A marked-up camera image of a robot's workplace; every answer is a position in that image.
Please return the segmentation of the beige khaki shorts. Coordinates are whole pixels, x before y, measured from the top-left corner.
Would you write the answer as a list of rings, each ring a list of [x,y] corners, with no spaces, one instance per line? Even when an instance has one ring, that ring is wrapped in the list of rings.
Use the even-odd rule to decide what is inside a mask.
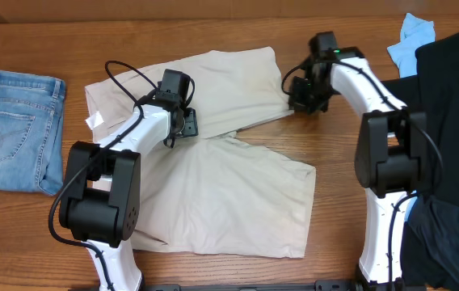
[[[239,141],[239,129],[290,114],[272,48],[210,51],[125,72],[86,87],[94,141],[114,133],[165,70],[193,78],[199,133],[155,147],[141,164],[136,250],[301,258],[316,170],[267,147]]]

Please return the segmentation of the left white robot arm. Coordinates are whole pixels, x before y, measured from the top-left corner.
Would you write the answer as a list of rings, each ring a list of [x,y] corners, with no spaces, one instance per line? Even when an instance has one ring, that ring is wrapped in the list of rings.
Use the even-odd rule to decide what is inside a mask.
[[[139,216],[141,160],[159,144],[197,135],[190,102],[176,93],[151,93],[114,133],[97,143],[78,141],[69,151],[48,227],[57,241],[87,249],[100,290],[144,285],[130,242]]]

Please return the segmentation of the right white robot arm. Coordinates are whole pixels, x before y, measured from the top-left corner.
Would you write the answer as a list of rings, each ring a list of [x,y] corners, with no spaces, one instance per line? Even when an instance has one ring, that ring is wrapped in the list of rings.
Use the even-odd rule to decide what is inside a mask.
[[[365,190],[367,220],[357,267],[361,290],[411,290],[402,275],[401,249],[407,202],[423,179],[426,117],[409,114],[371,71],[356,47],[325,45],[300,64],[288,90],[296,111],[325,111],[332,95],[342,95],[361,118],[355,173]]]

